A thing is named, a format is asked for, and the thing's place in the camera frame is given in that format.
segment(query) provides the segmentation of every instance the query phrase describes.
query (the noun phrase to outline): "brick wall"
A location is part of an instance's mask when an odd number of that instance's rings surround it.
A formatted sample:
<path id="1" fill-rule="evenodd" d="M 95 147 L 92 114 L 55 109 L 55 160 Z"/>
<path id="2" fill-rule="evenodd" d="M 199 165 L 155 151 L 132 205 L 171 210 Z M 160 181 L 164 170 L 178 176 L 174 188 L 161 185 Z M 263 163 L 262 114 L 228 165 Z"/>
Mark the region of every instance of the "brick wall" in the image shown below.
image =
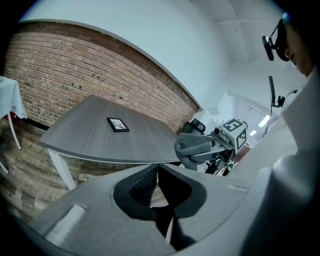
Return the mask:
<path id="1" fill-rule="evenodd" d="M 29 118 L 48 126 L 91 94 L 163 121 L 176 133 L 199 110 L 143 54 L 76 25 L 22 25 L 11 39 L 4 76 L 18 81 Z"/>

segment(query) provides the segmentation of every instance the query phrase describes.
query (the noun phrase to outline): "wooden tabletop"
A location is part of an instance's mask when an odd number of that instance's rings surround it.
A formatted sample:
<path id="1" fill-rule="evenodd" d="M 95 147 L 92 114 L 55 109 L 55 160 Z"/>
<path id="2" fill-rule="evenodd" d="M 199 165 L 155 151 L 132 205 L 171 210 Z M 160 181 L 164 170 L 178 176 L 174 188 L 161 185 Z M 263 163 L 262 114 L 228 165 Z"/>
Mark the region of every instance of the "wooden tabletop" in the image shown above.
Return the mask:
<path id="1" fill-rule="evenodd" d="M 128 132 L 114 132 L 107 118 L 119 118 Z M 39 144 L 58 153 L 112 163 L 179 161 L 177 135 L 163 122 L 91 95 L 61 116 Z"/>

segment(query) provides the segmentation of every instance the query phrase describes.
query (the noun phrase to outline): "black cable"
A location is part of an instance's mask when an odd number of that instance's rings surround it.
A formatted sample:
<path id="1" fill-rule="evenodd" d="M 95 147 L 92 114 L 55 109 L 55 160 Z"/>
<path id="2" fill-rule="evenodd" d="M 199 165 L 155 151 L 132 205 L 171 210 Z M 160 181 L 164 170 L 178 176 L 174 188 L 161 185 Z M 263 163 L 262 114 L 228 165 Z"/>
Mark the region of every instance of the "black cable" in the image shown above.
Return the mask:
<path id="1" fill-rule="evenodd" d="M 268 122 L 267 122 L 266 128 L 265 128 L 264 133 L 263 133 L 263 135 L 262 135 L 262 138 L 267 135 L 268 128 L 269 128 L 269 124 L 268 124 L 268 123 L 269 123 L 269 121 L 271 120 L 271 118 L 272 118 L 272 103 L 271 103 L 270 118 L 269 118 L 269 120 L 268 120 Z"/>
<path id="2" fill-rule="evenodd" d="M 278 28 L 278 25 L 276 25 L 274 31 L 273 31 L 272 34 L 269 36 L 269 38 L 271 38 L 271 37 L 274 35 L 274 33 L 276 32 L 276 30 L 277 30 L 277 28 Z"/>
<path id="3" fill-rule="evenodd" d="M 297 90 L 297 89 L 295 89 L 295 90 L 293 90 L 293 91 L 289 92 L 289 93 L 288 93 L 288 95 L 287 95 L 286 97 L 288 97 L 290 94 L 296 94 L 296 93 L 297 93 L 297 91 L 298 91 L 298 90 Z"/>

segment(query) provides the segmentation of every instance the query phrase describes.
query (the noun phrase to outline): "white wall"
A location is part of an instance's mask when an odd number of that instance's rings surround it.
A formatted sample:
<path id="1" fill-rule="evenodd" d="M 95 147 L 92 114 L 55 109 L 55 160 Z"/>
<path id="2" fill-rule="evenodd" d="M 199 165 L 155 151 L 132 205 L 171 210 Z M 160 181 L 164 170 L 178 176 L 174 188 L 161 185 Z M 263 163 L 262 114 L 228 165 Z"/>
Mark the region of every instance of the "white wall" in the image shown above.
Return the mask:
<path id="1" fill-rule="evenodd" d="M 194 115 L 194 118 L 205 125 L 205 134 L 210 134 L 217 125 L 234 117 L 235 99 L 227 92 L 222 95 L 217 107 L 200 110 Z"/>
<path id="2" fill-rule="evenodd" d="M 64 21 L 111 35 L 167 71 L 207 110 L 225 91 L 229 57 L 215 25 L 189 0 L 40 0 L 21 19 Z"/>
<path id="3" fill-rule="evenodd" d="M 272 61 L 253 61 L 251 63 L 231 63 L 230 70 L 223 86 L 230 94 L 238 94 L 248 101 L 254 101 L 270 110 L 270 83 L 269 76 L 273 77 L 276 102 L 278 96 L 286 97 L 294 89 L 301 88 L 306 79 L 291 68 L 288 71 L 280 70 Z M 281 109 L 273 108 L 276 114 Z"/>

